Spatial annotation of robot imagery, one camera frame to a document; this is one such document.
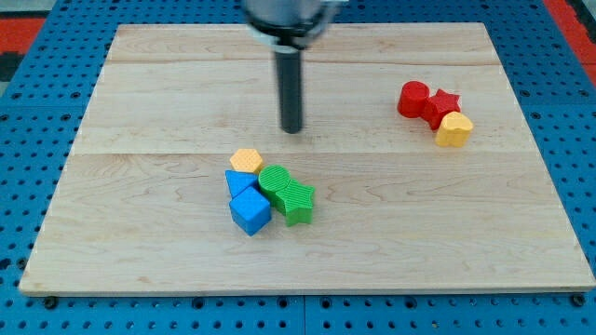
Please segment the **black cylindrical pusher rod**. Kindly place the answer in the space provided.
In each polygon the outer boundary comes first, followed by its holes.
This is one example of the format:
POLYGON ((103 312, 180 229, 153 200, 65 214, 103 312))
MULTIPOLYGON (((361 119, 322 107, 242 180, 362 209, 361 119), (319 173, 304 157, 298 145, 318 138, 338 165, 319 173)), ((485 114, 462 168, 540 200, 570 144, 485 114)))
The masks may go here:
POLYGON ((289 134, 303 128, 302 53, 275 53, 280 127, 289 134))

